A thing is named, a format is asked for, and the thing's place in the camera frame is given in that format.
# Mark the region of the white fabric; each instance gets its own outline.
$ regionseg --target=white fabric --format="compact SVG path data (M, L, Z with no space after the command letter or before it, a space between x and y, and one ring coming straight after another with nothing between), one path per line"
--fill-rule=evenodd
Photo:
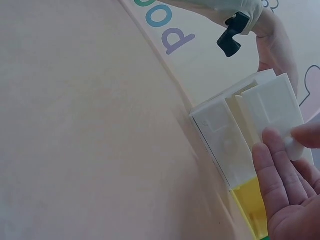
M225 22L237 12L250 17L242 32L248 35L258 21L263 5L261 0L159 0L159 2L200 14L223 27Z

